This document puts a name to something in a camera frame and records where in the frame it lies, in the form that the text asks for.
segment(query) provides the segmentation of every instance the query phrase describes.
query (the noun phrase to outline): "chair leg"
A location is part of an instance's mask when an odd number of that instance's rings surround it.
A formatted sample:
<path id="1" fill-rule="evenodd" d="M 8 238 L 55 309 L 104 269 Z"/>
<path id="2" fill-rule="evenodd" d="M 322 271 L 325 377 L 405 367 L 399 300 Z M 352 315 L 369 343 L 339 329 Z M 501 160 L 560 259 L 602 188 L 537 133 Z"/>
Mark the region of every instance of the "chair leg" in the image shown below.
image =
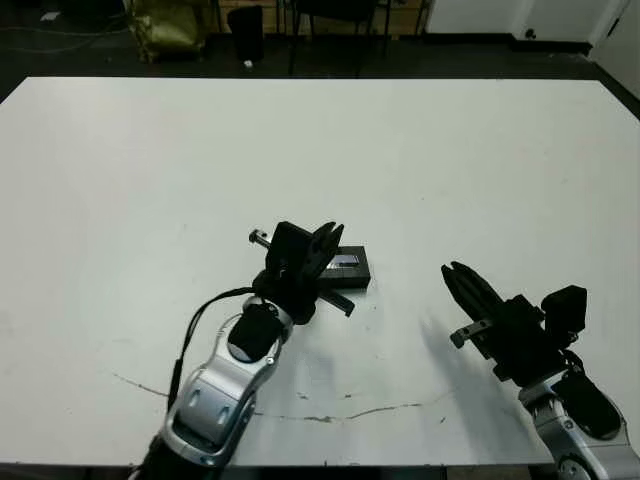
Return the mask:
<path id="1" fill-rule="evenodd" d="M 420 2 L 420 8 L 418 9 L 418 18 L 416 19 L 416 36 L 420 35 L 420 24 L 422 23 L 422 14 L 424 13 L 425 2 L 427 0 L 422 0 Z"/>
<path id="2" fill-rule="evenodd" d="M 289 76 L 293 75 L 293 66 L 296 61 L 296 49 L 298 47 L 298 29 L 300 28 L 300 12 L 293 12 L 293 46 L 289 56 Z"/>
<path id="3" fill-rule="evenodd" d="M 362 51 L 360 52 L 360 55 L 358 57 L 358 62 L 356 63 L 356 78 L 360 78 L 360 71 L 362 70 L 364 57 L 367 53 L 367 50 L 369 49 L 369 46 L 371 45 L 371 24 L 372 23 L 373 23 L 373 13 L 367 19 L 367 28 L 366 28 L 364 39 L 363 39 L 364 43 L 362 46 Z"/>
<path id="4" fill-rule="evenodd" d="M 387 42 L 389 41 L 389 19 L 391 18 L 391 1 L 387 0 L 384 17 L 384 39 L 382 40 L 382 54 L 387 55 Z"/>
<path id="5" fill-rule="evenodd" d="M 214 9 L 216 12 L 216 19 L 218 20 L 218 33 L 224 33 L 222 31 L 222 12 L 220 12 L 220 1 L 213 0 L 213 2 L 214 2 Z"/>

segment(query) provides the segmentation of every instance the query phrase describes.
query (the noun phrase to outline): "white wall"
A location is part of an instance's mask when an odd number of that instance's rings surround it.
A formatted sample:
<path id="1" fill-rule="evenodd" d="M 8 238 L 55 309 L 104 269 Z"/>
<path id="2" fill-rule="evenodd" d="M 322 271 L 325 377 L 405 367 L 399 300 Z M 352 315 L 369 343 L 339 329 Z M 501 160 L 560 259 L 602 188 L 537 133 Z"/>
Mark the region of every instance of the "white wall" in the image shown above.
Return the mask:
<path id="1" fill-rule="evenodd" d="M 432 33 L 512 33 L 524 39 L 597 43 L 625 0 L 434 0 Z"/>
<path id="2" fill-rule="evenodd" d="M 522 0 L 435 0 L 431 33 L 509 33 Z"/>
<path id="3" fill-rule="evenodd" d="M 610 37 L 590 58 L 640 98 L 640 2 L 631 0 Z"/>
<path id="4" fill-rule="evenodd" d="M 514 26 L 516 38 L 535 30 L 543 41 L 586 42 L 612 1 L 618 0 L 535 0 L 529 1 L 526 20 Z"/>

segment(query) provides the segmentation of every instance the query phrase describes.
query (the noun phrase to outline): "white table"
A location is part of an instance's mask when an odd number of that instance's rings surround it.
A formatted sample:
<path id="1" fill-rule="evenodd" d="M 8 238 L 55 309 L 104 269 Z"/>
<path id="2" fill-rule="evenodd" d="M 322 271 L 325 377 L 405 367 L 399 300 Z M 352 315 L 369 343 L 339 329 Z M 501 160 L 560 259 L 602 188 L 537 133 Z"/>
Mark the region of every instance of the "white table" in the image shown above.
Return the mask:
<path id="1" fill-rule="evenodd" d="M 575 350 L 638 450 L 639 138 L 586 81 L 27 79 L 0 106 L 0 461 L 139 462 L 193 310 L 253 279 L 248 232 L 281 219 L 343 222 L 374 278 L 350 319 L 320 302 L 296 328 L 234 463 L 550 461 L 448 339 L 453 259 L 504 297 L 589 290 Z"/>

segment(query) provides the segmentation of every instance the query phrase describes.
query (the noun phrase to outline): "yellow bag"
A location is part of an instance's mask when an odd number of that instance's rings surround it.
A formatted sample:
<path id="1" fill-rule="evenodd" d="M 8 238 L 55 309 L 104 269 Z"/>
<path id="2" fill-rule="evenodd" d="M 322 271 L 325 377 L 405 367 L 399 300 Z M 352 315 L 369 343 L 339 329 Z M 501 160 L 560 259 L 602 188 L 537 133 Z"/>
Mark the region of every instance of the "yellow bag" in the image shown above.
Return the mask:
<path id="1" fill-rule="evenodd" d="M 142 61 L 160 55 L 195 52 L 211 31 L 208 0 L 132 0 L 130 29 Z"/>

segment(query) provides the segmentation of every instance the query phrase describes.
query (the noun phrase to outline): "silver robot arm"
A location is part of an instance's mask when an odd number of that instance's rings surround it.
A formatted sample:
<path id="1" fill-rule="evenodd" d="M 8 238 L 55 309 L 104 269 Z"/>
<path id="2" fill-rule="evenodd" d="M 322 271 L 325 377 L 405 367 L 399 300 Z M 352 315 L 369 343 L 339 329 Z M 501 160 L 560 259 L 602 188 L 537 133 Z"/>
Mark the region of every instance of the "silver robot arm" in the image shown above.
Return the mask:
<path id="1" fill-rule="evenodd" d="M 585 328 L 587 291 L 569 286 L 548 295 L 541 308 L 522 295 L 503 301 L 466 265 L 443 266 L 445 283 L 473 323 L 454 332 L 467 340 L 494 373 L 522 387 L 519 400 L 558 467 L 562 480 L 639 480 L 640 459 L 629 443 L 618 407 L 587 377 L 567 349 Z"/>
<path id="2" fill-rule="evenodd" d="M 343 227 L 334 227 L 330 222 L 310 233 L 280 222 L 273 240 L 258 230 L 251 234 L 251 242 L 268 248 L 266 267 L 252 287 L 222 293 L 197 310 L 175 363 L 169 411 L 130 478 L 201 480 L 219 475 L 254 414 L 258 389 L 275 371 L 293 325 L 311 320 L 318 298 L 351 314 L 351 301 L 317 283 L 338 249 Z M 247 293 L 253 296 L 242 313 L 223 324 L 213 354 L 178 393 L 184 354 L 204 310 L 222 298 Z"/>
<path id="3" fill-rule="evenodd" d="M 283 343 L 293 327 L 291 317 L 274 303 L 253 296 L 244 306 L 272 312 L 283 325 L 267 353 L 249 358 L 242 345 L 229 340 L 242 318 L 227 320 L 216 338 L 211 358 L 196 369 L 169 410 L 160 436 L 182 458 L 205 467 L 228 463 L 255 411 L 257 391 L 273 374 Z"/>
<path id="4" fill-rule="evenodd" d="M 640 458 L 629 443 L 627 423 L 618 407 L 606 396 L 599 397 L 595 386 L 581 372 L 565 371 L 521 390 L 518 399 L 531 413 L 538 435 L 558 467 L 562 480 L 632 480 L 640 479 Z M 558 394 L 563 382 L 579 382 L 590 392 L 577 401 L 592 405 L 593 418 L 576 419 L 566 398 Z M 602 427 L 593 428 L 593 420 Z"/>

